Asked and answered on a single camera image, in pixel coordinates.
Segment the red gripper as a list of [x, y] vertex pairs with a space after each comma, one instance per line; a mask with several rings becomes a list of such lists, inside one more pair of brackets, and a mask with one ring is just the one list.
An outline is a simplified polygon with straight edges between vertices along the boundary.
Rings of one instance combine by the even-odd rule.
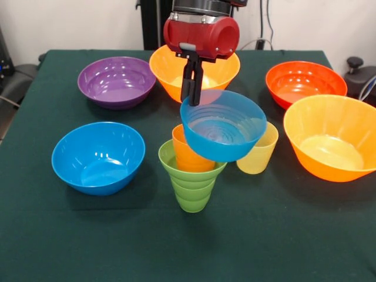
[[[231, 17], [217, 17], [213, 23], [186, 22], [168, 19], [163, 28], [166, 45], [171, 51], [194, 51], [201, 58], [227, 59], [239, 44], [240, 30]], [[189, 97], [190, 106], [200, 103], [202, 60], [187, 58], [183, 69], [181, 101]]]

